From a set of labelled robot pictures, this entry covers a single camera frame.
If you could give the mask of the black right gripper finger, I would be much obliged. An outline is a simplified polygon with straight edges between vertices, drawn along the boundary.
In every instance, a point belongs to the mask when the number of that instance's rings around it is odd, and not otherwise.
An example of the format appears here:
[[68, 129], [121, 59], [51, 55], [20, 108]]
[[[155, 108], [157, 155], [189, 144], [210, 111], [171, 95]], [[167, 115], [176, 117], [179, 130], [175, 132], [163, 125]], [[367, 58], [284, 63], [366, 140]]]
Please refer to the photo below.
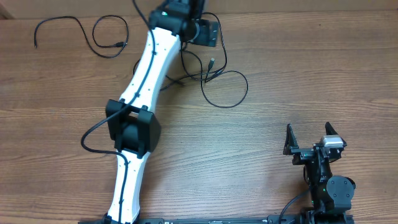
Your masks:
[[330, 122], [325, 123], [325, 131], [327, 135], [338, 135], [338, 133], [335, 131]]
[[295, 138], [293, 128], [291, 124], [287, 125], [286, 130], [286, 138], [285, 144], [283, 149], [283, 155], [294, 155], [297, 154], [299, 151], [299, 145], [297, 144], [297, 140]]

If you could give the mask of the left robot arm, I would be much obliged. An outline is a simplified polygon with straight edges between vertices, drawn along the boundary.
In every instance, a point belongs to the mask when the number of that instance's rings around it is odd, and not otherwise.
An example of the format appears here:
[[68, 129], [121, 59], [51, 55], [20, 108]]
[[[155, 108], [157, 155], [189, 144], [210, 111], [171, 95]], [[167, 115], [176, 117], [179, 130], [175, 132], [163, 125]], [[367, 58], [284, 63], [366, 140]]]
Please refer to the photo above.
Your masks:
[[170, 64], [183, 42], [216, 45], [218, 25], [201, 19], [204, 7], [204, 1], [165, 1], [154, 9], [147, 20], [146, 45], [131, 82], [119, 100], [109, 100], [106, 105], [118, 168], [104, 223], [136, 223], [139, 219], [144, 168], [161, 132], [155, 107]]

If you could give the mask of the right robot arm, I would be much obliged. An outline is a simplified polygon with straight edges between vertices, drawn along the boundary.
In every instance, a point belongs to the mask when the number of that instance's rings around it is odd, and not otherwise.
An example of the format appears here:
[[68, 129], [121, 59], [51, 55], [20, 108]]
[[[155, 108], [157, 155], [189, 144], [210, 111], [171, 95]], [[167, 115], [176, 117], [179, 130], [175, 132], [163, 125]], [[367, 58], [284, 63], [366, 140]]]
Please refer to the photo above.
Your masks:
[[[284, 155], [292, 156], [293, 165], [303, 165], [303, 178], [308, 190], [293, 198], [281, 211], [279, 223], [353, 223], [346, 212], [351, 209], [351, 200], [356, 189], [349, 177], [333, 175], [330, 164], [341, 159], [346, 141], [325, 123], [326, 134], [311, 148], [299, 148], [291, 124], [287, 125]], [[294, 217], [286, 217], [287, 209], [298, 199], [310, 194], [311, 207], [301, 209]]]

